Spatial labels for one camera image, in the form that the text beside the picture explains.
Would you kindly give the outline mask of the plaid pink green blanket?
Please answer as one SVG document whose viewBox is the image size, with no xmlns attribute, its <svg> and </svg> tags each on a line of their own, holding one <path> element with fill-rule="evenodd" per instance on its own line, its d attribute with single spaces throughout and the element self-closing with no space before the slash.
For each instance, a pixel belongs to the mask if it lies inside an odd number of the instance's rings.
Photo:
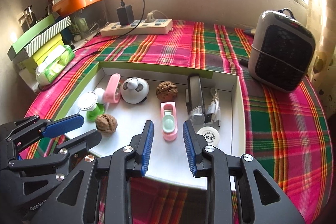
<svg viewBox="0 0 336 224">
<path fill-rule="evenodd" d="M 332 191 L 334 159 L 323 108 L 310 81 L 286 94 L 255 81 L 239 64 L 252 50 L 252 36 L 240 28 L 176 20 L 167 35 L 92 39 L 76 53 L 72 70 L 37 96 L 27 115 L 55 118 L 70 92 L 99 61 L 191 67 L 236 74 L 245 110 L 246 151 L 278 182 L 313 223 Z"/>
</svg>

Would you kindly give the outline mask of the grey black space heater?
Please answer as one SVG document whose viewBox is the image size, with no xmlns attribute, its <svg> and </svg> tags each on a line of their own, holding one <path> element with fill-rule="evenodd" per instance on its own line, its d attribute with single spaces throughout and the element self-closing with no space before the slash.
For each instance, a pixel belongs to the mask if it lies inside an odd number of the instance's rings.
<svg viewBox="0 0 336 224">
<path fill-rule="evenodd" d="M 313 34 L 290 15 L 261 13 L 248 61 L 250 75 L 286 93 L 296 90 L 315 52 Z"/>
</svg>

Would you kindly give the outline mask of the green white spool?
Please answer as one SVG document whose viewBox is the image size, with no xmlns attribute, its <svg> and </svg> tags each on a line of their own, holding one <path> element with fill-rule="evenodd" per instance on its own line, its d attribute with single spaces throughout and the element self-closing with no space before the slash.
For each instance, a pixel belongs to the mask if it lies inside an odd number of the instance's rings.
<svg viewBox="0 0 336 224">
<path fill-rule="evenodd" d="M 98 95 L 94 92 L 81 94 L 76 104 L 79 110 L 86 112 L 89 121 L 95 121 L 98 116 L 105 112 L 104 105 L 98 103 Z"/>
</svg>

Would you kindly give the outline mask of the brown walnut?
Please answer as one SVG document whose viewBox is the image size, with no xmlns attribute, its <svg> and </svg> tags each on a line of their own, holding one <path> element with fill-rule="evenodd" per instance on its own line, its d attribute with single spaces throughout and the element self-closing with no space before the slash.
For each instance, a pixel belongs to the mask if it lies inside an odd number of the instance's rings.
<svg viewBox="0 0 336 224">
<path fill-rule="evenodd" d="M 163 81 L 156 88 L 156 96 L 161 102 L 171 102 L 177 98 L 177 85 L 171 81 Z"/>
<path fill-rule="evenodd" d="M 101 114 L 96 117 L 96 128 L 102 134 L 112 134 L 116 131 L 118 123 L 114 116 L 110 114 Z"/>
</svg>

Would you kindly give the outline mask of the pink mint sensor light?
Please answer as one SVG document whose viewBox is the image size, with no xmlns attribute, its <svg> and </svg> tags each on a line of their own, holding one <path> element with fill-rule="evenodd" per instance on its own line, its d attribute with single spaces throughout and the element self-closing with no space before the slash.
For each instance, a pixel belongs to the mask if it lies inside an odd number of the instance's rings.
<svg viewBox="0 0 336 224">
<path fill-rule="evenodd" d="M 161 103 L 160 110 L 163 138 L 165 141 L 174 141 L 178 133 L 175 102 Z"/>
</svg>

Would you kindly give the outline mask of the brown walnut right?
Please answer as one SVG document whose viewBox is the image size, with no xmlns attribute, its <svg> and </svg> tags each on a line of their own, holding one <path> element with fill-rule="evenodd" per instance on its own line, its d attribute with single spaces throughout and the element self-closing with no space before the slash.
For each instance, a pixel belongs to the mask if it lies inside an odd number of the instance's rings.
<svg viewBox="0 0 336 224">
<path fill-rule="evenodd" d="M 171 102 L 177 98 L 177 85 L 171 81 L 163 81 L 156 88 L 156 96 L 161 102 Z"/>
</svg>

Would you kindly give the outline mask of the green tissue pack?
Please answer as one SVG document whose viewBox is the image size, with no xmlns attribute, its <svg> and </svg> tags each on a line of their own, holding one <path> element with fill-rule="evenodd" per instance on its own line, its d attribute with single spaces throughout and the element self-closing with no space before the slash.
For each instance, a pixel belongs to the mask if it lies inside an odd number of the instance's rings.
<svg viewBox="0 0 336 224">
<path fill-rule="evenodd" d="M 74 57 L 75 54 L 70 46 L 58 45 L 35 69 L 38 84 L 40 86 L 51 84 Z"/>
</svg>

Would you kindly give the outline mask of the black rectangular lighter device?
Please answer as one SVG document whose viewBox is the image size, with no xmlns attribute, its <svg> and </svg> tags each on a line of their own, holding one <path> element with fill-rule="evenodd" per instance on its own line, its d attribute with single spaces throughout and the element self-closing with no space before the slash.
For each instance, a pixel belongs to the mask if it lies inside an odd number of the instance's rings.
<svg viewBox="0 0 336 224">
<path fill-rule="evenodd" d="M 188 120 L 196 125 L 205 122 L 205 104 L 199 75 L 192 74 L 187 78 L 186 107 Z"/>
</svg>

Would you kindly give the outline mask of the black charger adapter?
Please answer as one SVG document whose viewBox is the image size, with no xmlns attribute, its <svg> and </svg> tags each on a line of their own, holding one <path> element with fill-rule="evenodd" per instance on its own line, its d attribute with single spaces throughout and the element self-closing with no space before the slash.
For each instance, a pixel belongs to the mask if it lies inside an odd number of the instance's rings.
<svg viewBox="0 0 336 224">
<path fill-rule="evenodd" d="M 133 9 L 131 5 L 121 6 L 117 9 L 119 23 L 122 26 L 130 25 L 134 22 Z"/>
</svg>

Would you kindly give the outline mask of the beige heart curtain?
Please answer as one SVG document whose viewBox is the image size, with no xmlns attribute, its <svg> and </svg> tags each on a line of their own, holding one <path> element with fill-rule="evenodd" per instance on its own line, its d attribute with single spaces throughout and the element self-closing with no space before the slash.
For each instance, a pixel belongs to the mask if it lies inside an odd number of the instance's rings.
<svg viewBox="0 0 336 224">
<path fill-rule="evenodd" d="M 309 0 L 306 26 L 315 38 L 308 76 L 329 118 L 335 113 L 335 0 Z"/>
</svg>

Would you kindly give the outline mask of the white round cream jar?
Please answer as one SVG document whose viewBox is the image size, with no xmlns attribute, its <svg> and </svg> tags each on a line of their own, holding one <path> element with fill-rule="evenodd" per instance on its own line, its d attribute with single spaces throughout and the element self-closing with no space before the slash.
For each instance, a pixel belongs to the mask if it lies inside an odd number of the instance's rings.
<svg viewBox="0 0 336 224">
<path fill-rule="evenodd" d="M 220 134 L 218 130 L 211 126 L 204 126 L 197 131 L 198 135 L 202 135 L 208 145 L 217 146 L 220 141 Z"/>
</svg>

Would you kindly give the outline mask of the yellow green box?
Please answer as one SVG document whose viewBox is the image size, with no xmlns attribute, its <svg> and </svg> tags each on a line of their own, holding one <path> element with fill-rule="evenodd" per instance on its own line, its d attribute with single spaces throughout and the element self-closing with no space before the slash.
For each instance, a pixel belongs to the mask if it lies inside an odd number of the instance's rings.
<svg viewBox="0 0 336 224">
<path fill-rule="evenodd" d="M 39 50 L 37 50 L 30 58 L 20 62 L 18 67 L 20 69 L 26 68 L 29 73 L 35 74 L 35 69 L 45 60 L 45 58 L 53 51 L 57 46 L 63 46 L 63 39 L 60 33 L 46 42 Z"/>
</svg>

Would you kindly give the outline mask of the pink oblong case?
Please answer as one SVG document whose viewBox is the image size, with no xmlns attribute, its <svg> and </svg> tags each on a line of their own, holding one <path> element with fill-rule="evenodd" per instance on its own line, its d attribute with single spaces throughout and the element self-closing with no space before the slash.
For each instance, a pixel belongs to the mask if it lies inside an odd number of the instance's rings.
<svg viewBox="0 0 336 224">
<path fill-rule="evenodd" d="M 117 104 L 120 102 L 120 78 L 121 76 L 119 73 L 111 75 L 103 95 L 103 100 L 105 103 Z"/>
</svg>

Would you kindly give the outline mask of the cream power strip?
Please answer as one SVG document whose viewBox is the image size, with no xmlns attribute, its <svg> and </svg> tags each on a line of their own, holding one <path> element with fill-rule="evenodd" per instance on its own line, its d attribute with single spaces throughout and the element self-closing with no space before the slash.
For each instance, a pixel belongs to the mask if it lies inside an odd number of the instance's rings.
<svg viewBox="0 0 336 224">
<path fill-rule="evenodd" d="M 122 26 L 119 22 L 108 24 L 100 30 L 103 37 L 129 35 L 166 35 L 173 28 L 172 19 L 156 19 L 146 23 L 145 20 L 135 20 L 133 23 Z"/>
</svg>

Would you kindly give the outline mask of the striped green gift box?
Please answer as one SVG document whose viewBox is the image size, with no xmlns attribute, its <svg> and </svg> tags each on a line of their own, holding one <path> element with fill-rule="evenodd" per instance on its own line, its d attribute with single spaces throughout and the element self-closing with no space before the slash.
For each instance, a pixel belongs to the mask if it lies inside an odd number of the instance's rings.
<svg viewBox="0 0 336 224">
<path fill-rule="evenodd" d="M 12 44 L 7 53 L 9 59 L 11 61 L 18 59 L 18 62 L 21 62 L 26 58 L 30 58 L 46 42 L 70 25 L 71 19 L 69 16 L 65 18 L 59 17 L 59 20 L 55 22 L 54 16 L 50 14 L 36 23 Z"/>
</svg>

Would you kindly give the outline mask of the white plug on strip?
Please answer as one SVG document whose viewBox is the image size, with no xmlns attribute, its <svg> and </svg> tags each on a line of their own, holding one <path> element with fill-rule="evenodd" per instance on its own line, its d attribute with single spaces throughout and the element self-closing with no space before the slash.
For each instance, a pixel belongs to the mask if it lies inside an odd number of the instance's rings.
<svg viewBox="0 0 336 224">
<path fill-rule="evenodd" d="M 146 23 L 151 23 L 155 21 L 155 14 L 159 14 L 161 16 L 163 16 L 163 18 L 167 19 L 168 17 L 161 11 L 159 10 L 152 10 L 151 12 L 149 12 L 146 16 L 145 22 Z"/>
</svg>

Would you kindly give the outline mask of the white panda mini fan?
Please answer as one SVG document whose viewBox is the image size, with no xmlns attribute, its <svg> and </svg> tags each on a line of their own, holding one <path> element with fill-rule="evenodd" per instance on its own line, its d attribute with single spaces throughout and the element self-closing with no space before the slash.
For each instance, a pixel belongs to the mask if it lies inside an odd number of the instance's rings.
<svg viewBox="0 0 336 224">
<path fill-rule="evenodd" d="M 122 99 L 132 105 L 146 100 L 149 94 L 149 84 L 146 80 L 138 77 L 126 79 L 121 85 Z"/>
</svg>

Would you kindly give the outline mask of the green white cardboard box lid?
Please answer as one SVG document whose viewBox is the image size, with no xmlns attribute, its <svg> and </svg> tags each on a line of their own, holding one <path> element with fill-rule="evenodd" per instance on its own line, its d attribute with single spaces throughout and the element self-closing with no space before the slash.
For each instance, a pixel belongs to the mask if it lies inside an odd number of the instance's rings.
<svg viewBox="0 0 336 224">
<path fill-rule="evenodd" d="M 201 78 L 205 105 L 211 101 L 210 89 L 216 87 L 218 90 L 222 115 L 218 129 L 218 149 L 237 157 L 245 154 L 244 104 L 240 80 L 236 74 L 157 64 L 100 61 L 66 98 L 56 119 L 76 113 L 85 116 L 86 112 L 78 108 L 78 103 L 84 101 L 88 92 L 96 88 L 106 88 L 110 76 L 115 73 L 120 74 L 122 80 L 131 77 L 147 80 L 149 94 L 144 102 L 137 105 L 125 101 L 106 105 L 106 113 L 116 118 L 118 126 L 115 133 L 102 138 L 98 145 L 91 148 L 92 154 L 99 157 L 112 155 L 128 145 L 134 135 L 142 132 L 145 122 L 151 120 L 154 123 L 154 139 L 146 177 L 173 185 L 205 189 L 206 179 L 193 177 L 189 170 L 183 141 L 183 123 L 187 120 L 185 90 L 187 77 L 191 74 L 198 74 Z M 163 138 L 160 101 L 155 94 L 156 87 L 162 81 L 171 81 L 178 87 L 175 101 L 178 133 L 174 141 L 165 141 Z"/>
</svg>

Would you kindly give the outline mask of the brown walnut left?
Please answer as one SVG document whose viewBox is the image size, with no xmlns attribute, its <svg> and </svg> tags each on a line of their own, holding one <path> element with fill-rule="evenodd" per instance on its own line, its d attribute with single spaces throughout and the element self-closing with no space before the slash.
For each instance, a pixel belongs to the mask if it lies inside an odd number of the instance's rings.
<svg viewBox="0 0 336 224">
<path fill-rule="evenodd" d="M 114 116 L 110 114 L 101 114 L 96 117 L 96 128 L 102 134 L 112 134 L 116 131 L 118 123 Z"/>
</svg>

